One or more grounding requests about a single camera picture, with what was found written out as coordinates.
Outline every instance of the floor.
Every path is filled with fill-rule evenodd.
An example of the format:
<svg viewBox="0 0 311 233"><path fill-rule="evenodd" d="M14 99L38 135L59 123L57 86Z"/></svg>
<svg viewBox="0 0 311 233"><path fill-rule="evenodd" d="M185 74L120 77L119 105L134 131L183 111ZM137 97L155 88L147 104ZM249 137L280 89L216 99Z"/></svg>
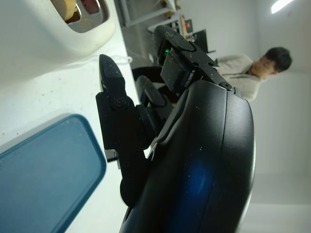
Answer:
<svg viewBox="0 0 311 233"><path fill-rule="evenodd" d="M147 27L166 20L165 15L152 18L131 27L124 26L120 1L114 0L118 12L121 29L129 56L133 58L132 68L156 65L155 52L152 45L152 33ZM163 7L160 0L127 0L127 7L131 19L143 16Z"/></svg>

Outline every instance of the white plastic object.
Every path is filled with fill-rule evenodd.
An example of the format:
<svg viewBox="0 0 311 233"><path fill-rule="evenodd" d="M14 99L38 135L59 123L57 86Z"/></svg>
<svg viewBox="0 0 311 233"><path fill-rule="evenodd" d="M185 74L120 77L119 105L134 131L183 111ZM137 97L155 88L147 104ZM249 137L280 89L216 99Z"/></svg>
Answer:
<svg viewBox="0 0 311 233"><path fill-rule="evenodd" d="M98 50L116 28L112 1L105 0L108 19L85 33L70 28L50 0L4 1L0 7L0 85L35 78Z"/></svg>

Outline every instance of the blue plastic container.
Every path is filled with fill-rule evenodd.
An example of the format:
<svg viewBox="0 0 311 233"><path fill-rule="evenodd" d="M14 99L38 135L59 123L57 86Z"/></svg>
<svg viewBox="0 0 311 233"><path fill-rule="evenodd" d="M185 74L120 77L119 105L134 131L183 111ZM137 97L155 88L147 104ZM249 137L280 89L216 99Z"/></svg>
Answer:
<svg viewBox="0 0 311 233"><path fill-rule="evenodd" d="M71 115L0 155L0 233L63 232L106 170L87 120Z"/></svg>

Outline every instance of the gray sweater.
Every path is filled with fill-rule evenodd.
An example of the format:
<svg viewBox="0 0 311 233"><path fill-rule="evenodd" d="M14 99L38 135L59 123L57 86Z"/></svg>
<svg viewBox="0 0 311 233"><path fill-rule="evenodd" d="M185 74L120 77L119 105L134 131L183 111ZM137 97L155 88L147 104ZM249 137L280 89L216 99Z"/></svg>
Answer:
<svg viewBox="0 0 311 233"><path fill-rule="evenodd" d="M257 76L247 74L253 61L246 55L232 55L218 59L219 71L224 79L241 92L243 99L253 101L263 82Z"/></svg>

